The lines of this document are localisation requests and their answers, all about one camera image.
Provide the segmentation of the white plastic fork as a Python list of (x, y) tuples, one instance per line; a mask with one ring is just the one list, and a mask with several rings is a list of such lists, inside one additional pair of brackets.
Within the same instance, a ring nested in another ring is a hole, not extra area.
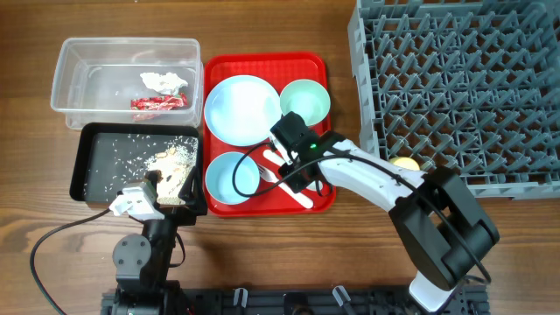
[(260, 165), (260, 164), (257, 166), (257, 168), (258, 168), (260, 177), (261, 177), (264, 181), (266, 181), (266, 182), (268, 182), (268, 183), (272, 183), (272, 184), (275, 184), (275, 183), (278, 182), (278, 178), (277, 178), (277, 176), (275, 175), (275, 173), (274, 173), (273, 171), (271, 171), (271, 170), (265, 168), (264, 166), (262, 166), (262, 165)]

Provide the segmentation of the small light blue bowl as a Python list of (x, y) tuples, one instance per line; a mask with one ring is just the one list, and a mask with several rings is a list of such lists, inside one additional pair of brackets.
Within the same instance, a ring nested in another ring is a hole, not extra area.
[(234, 175), (234, 168), (243, 157), (240, 152), (230, 151), (215, 158), (206, 169), (206, 189), (220, 203), (238, 205), (249, 199), (240, 195), (233, 186), (244, 194), (253, 194), (260, 183), (260, 173), (256, 162), (245, 157)]

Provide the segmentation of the yellow plastic cup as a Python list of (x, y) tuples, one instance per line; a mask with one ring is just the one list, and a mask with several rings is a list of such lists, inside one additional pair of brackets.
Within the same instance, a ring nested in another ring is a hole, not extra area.
[(418, 162), (416, 162), (411, 157), (392, 157), (389, 160), (389, 162), (392, 165), (395, 165), (395, 166), (403, 168), (403, 169), (412, 170), (412, 171), (420, 171), (420, 166), (419, 166)]

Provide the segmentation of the mint green bowl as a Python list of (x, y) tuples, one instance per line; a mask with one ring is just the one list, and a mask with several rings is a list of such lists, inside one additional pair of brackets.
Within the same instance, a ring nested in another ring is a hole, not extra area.
[(298, 114), (309, 127), (321, 123), (331, 109), (331, 97), (315, 80), (300, 79), (289, 83), (280, 94), (283, 115)]

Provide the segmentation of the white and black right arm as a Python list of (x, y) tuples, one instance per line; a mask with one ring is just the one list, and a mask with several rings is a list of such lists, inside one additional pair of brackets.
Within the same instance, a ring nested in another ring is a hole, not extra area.
[(314, 181), (352, 191), (385, 210), (417, 269), (409, 296), (435, 314), (469, 279), (472, 268), (491, 277), (483, 258), (500, 239), (497, 227), (459, 175), (447, 168), (413, 171), (366, 153), (328, 130), (318, 135), (293, 112), (270, 130), (283, 155), (282, 180), (299, 193)]

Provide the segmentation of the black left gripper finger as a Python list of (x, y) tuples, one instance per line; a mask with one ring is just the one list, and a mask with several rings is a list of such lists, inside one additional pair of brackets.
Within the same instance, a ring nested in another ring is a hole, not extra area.
[(157, 187), (158, 187), (158, 182), (160, 181), (160, 170), (147, 171), (144, 175), (144, 178), (149, 183), (149, 187), (152, 194), (155, 197), (157, 197), (158, 196)]
[(198, 166), (190, 170), (178, 197), (185, 202), (185, 207), (193, 215), (207, 215), (207, 201), (203, 192), (201, 169)]

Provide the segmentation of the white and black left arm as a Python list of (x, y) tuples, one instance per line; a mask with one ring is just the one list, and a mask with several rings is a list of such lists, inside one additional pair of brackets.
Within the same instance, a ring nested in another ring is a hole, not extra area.
[(114, 215), (128, 215), (143, 225), (141, 234), (123, 237), (113, 250), (117, 288), (108, 314), (193, 314), (193, 304), (176, 280), (167, 278), (172, 251), (185, 245), (178, 233), (207, 214), (201, 169), (190, 170), (179, 190), (183, 206), (158, 203), (157, 187), (164, 182), (160, 171), (126, 185), (109, 206)]

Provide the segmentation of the red snack wrapper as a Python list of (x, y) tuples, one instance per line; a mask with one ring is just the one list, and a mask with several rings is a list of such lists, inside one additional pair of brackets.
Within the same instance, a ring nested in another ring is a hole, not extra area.
[(153, 119), (159, 116), (158, 111), (169, 111), (182, 109), (188, 105), (187, 97), (184, 93), (175, 95), (163, 95), (150, 98), (135, 99), (130, 102), (130, 109), (140, 111), (140, 114), (133, 114), (135, 122)]

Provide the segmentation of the white napkin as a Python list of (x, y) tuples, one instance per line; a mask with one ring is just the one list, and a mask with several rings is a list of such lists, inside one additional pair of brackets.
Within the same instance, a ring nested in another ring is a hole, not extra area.
[(148, 89), (161, 95), (177, 95), (181, 88), (188, 86), (188, 82), (175, 73), (141, 73), (140, 77)]

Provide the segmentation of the white plastic spoon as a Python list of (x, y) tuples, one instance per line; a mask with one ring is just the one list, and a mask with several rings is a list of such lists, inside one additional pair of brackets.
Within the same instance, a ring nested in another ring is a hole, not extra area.
[[(270, 149), (264, 150), (262, 155), (269, 162), (272, 162), (276, 166), (282, 166), (284, 164), (284, 161), (282, 160), (282, 158)], [(311, 209), (313, 207), (313, 201), (309, 197), (302, 194), (301, 192), (298, 192), (298, 193), (293, 192), (285, 183), (279, 184), (278, 187), (281, 188), (290, 197), (292, 197), (303, 208)]]

